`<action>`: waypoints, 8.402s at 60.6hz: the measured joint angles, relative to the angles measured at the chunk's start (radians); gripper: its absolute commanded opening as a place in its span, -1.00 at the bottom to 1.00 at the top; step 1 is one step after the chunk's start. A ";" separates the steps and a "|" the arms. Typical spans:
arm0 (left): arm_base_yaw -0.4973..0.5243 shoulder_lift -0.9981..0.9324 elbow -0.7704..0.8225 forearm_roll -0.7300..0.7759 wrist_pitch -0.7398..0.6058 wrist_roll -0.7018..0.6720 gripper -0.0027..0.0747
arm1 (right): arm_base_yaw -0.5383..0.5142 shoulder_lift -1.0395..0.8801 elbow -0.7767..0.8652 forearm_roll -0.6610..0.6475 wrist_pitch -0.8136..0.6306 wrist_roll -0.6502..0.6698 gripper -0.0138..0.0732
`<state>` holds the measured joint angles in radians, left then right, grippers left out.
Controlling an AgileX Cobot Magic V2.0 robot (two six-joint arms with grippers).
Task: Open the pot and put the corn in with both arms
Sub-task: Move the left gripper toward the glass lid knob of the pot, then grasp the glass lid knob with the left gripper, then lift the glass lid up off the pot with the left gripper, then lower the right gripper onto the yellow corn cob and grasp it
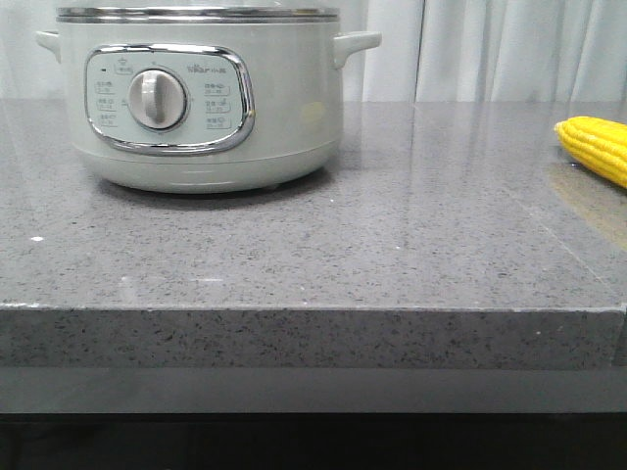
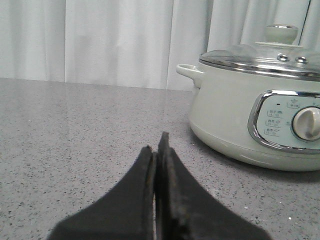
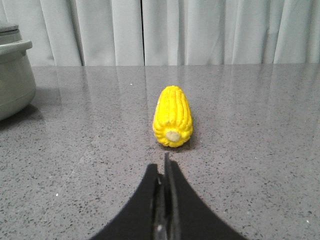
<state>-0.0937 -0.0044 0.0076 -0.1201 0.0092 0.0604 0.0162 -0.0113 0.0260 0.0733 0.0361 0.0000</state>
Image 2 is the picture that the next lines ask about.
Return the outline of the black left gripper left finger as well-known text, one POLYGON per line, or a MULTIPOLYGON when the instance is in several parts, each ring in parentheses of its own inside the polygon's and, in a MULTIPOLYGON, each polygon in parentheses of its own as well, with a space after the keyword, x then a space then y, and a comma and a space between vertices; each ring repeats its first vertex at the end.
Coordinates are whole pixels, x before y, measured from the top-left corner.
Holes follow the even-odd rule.
POLYGON ((141 149, 125 176, 103 197, 60 221, 50 240, 152 240, 156 153, 141 149))

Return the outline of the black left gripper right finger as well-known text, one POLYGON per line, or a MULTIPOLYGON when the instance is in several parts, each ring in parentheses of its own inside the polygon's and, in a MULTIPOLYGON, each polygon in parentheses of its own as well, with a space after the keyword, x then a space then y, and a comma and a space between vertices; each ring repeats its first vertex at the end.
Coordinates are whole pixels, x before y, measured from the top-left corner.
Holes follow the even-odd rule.
POLYGON ((251 240, 252 225, 195 180, 163 132, 158 144, 156 234, 159 240, 251 240))

